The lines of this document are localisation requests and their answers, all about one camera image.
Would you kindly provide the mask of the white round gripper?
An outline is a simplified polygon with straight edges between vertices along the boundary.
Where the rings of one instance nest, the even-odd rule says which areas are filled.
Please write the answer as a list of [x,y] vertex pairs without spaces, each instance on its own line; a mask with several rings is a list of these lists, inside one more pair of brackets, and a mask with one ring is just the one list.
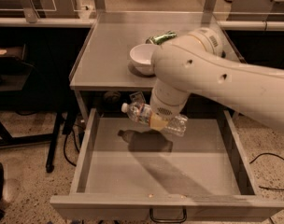
[[189,96],[186,91],[180,91],[157,79],[149,102],[154,112],[149,119],[150,128],[155,131],[162,130],[168,124],[168,119],[181,112]]

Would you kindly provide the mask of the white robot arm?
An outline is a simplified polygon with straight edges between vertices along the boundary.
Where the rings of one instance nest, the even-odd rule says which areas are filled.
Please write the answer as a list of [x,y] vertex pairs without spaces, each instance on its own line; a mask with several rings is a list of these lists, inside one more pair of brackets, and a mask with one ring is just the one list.
[[158,46],[151,57],[157,77],[152,111],[171,119],[197,94],[284,133],[284,70],[226,60],[221,54],[222,41],[209,28]]

